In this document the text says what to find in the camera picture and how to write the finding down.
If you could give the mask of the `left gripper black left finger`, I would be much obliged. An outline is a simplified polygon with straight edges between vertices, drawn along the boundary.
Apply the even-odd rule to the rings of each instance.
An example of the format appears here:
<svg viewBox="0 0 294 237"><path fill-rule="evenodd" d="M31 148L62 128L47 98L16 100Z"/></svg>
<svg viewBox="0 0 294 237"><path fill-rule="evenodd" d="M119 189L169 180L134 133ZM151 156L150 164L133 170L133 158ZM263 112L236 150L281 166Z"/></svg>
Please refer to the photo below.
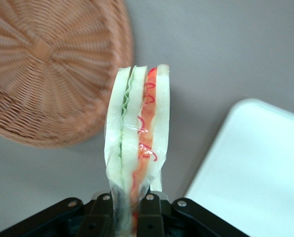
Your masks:
<svg viewBox="0 0 294 237"><path fill-rule="evenodd" d="M110 192L93 195L80 226L81 237L113 237L113 202Z"/></svg>

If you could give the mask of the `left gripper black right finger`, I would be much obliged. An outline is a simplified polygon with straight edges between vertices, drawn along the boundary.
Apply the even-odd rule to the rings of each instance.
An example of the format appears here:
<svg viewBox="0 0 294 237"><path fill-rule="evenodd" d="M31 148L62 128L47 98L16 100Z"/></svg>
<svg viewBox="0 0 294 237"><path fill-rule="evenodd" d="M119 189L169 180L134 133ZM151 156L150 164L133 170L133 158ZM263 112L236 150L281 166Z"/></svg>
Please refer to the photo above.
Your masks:
<svg viewBox="0 0 294 237"><path fill-rule="evenodd" d="M148 193L139 204L138 237L164 237L161 199L157 193Z"/></svg>

